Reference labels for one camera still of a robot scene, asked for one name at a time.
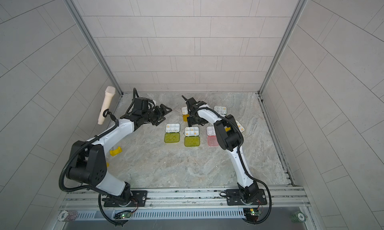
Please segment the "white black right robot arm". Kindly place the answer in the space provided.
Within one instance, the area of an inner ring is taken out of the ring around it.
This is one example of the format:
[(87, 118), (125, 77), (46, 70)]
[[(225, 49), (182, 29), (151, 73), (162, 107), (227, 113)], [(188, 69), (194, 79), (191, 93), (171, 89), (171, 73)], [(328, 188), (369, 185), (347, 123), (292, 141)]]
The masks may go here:
[(222, 116), (210, 108), (204, 101), (196, 101), (193, 97), (184, 98), (188, 110), (188, 125), (214, 126), (219, 146), (225, 150), (234, 166), (240, 197), (245, 204), (254, 202), (272, 206), (272, 199), (267, 185), (254, 178), (244, 159), (244, 137), (232, 115)]

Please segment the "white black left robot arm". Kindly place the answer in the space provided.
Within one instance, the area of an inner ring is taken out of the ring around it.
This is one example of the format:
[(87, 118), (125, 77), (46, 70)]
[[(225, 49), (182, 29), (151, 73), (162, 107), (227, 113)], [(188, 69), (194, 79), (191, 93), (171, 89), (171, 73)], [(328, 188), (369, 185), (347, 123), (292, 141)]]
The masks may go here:
[(164, 104), (157, 106), (154, 101), (143, 97), (133, 99), (128, 112), (121, 118), (116, 118), (108, 109), (102, 110), (102, 116), (109, 116), (114, 125), (90, 140), (73, 144), (69, 160), (59, 177), (59, 188), (67, 193), (93, 190), (105, 195), (108, 202), (127, 206), (132, 199), (130, 184), (108, 172), (106, 156), (124, 137), (143, 124), (158, 126), (171, 111)]

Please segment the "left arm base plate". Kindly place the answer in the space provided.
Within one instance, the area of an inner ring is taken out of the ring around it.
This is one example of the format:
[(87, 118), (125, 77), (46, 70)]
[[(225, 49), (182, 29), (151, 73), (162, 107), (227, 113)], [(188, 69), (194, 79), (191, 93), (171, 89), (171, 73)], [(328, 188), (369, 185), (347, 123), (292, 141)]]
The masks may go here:
[(146, 204), (148, 192), (147, 191), (131, 191), (128, 198), (122, 199), (121, 197), (107, 195), (101, 199), (104, 207), (107, 208), (123, 208), (123, 207), (144, 207)]

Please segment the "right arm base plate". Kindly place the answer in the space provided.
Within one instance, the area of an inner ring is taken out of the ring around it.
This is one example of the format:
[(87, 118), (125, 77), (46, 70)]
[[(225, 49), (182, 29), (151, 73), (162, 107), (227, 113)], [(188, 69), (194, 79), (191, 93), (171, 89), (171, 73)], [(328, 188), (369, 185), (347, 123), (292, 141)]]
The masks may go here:
[(241, 194), (239, 189), (227, 189), (220, 193), (220, 196), (226, 198), (228, 206), (262, 205), (268, 204), (267, 194), (263, 189), (259, 189), (255, 197), (246, 200), (246, 195)]

